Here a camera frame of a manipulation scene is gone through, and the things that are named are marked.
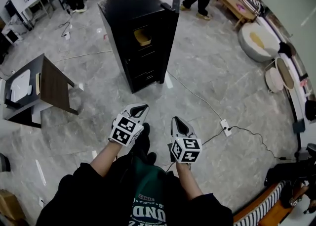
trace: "round cushion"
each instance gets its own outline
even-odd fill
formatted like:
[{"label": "round cushion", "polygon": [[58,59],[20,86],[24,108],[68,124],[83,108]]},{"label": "round cushion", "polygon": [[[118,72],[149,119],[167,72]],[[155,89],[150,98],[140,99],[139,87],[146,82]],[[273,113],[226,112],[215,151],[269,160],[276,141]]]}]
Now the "round cushion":
[{"label": "round cushion", "polygon": [[294,89],[294,80],[290,74],[289,69],[285,65],[285,62],[282,58],[276,59],[276,69],[279,71],[281,78],[283,80],[284,86],[288,90]]},{"label": "round cushion", "polygon": [[252,59],[264,62],[273,59],[279,44],[268,30],[257,23],[246,23],[238,33],[241,48]]},{"label": "round cushion", "polygon": [[283,90],[283,81],[280,73],[276,68],[271,68],[265,74],[266,82],[271,91],[277,93]]}]

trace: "wooden table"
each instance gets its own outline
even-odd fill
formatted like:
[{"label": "wooden table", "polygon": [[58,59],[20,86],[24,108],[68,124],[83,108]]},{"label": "wooden table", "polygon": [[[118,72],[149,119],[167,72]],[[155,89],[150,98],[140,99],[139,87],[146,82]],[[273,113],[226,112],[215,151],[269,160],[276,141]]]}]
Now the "wooden table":
[{"label": "wooden table", "polygon": [[252,13],[242,2],[239,0],[220,0],[239,20],[235,24],[234,29],[241,23],[252,22],[256,15]]},{"label": "wooden table", "polygon": [[[29,85],[33,87],[32,92],[30,95],[25,95],[13,102],[8,96],[12,83],[27,70],[30,70]],[[78,115],[78,112],[72,109],[69,104],[68,84],[72,87],[75,86],[74,82],[57,69],[44,54],[40,55],[6,81],[4,95],[8,109],[6,109],[4,118],[22,125],[41,128],[35,115],[52,105]]]}]

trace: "sneaker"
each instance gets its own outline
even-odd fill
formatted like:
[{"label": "sneaker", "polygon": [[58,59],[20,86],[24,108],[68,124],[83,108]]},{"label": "sneaker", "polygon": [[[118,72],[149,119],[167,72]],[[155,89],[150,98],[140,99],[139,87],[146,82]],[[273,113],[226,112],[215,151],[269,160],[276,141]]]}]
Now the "sneaker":
[{"label": "sneaker", "polygon": [[180,10],[191,10],[191,8],[186,8],[183,4],[180,5]]},{"label": "sneaker", "polygon": [[211,20],[211,17],[210,17],[210,15],[202,15],[201,13],[197,13],[197,17],[198,18],[201,18],[201,19],[204,19],[204,20],[206,20],[206,21],[210,21]]},{"label": "sneaker", "polygon": [[147,163],[149,165],[154,165],[154,163],[156,162],[157,159],[157,154],[154,152],[151,152],[147,155]]},{"label": "sneaker", "polygon": [[144,133],[145,135],[149,136],[149,133],[150,133],[150,126],[147,122],[143,123],[143,131],[142,133]]},{"label": "sneaker", "polygon": [[78,13],[83,13],[85,11],[87,11],[87,7],[86,6],[84,6],[84,8],[82,8],[82,9],[74,10],[74,12],[78,12]]}]

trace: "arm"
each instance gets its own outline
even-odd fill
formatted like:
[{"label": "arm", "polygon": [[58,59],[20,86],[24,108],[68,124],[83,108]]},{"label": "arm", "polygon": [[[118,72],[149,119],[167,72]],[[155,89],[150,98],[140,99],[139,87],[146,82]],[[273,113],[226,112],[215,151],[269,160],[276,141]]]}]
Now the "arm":
[{"label": "arm", "polygon": [[104,177],[121,149],[121,144],[109,142],[99,155],[93,159],[90,165],[100,176]]},{"label": "arm", "polygon": [[294,200],[297,200],[299,197],[301,197],[307,190],[309,189],[309,186],[303,186],[293,197]]},{"label": "arm", "polygon": [[186,209],[186,225],[209,225],[210,213],[214,225],[232,226],[232,211],[222,206],[212,193],[203,195],[187,164],[176,163],[180,184],[189,200]]},{"label": "arm", "polygon": [[187,193],[188,200],[193,200],[196,197],[203,195],[188,164],[179,164],[176,162],[177,172],[180,179],[180,184]]}]

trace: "floor outlet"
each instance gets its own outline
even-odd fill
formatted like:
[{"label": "floor outlet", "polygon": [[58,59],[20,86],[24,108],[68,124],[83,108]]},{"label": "floor outlet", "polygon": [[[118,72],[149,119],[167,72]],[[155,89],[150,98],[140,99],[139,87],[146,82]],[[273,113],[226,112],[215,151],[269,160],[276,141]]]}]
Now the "floor outlet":
[{"label": "floor outlet", "polygon": [[39,198],[39,205],[40,205],[41,208],[44,207],[44,202],[43,202],[43,198],[42,197]]},{"label": "floor outlet", "polygon": [[221,123],[222,128],[224,129],[225,135],[229,137],[232,134],[232,131],[228,130],[229,126],[226,119],[222,120],[220,123]]}]

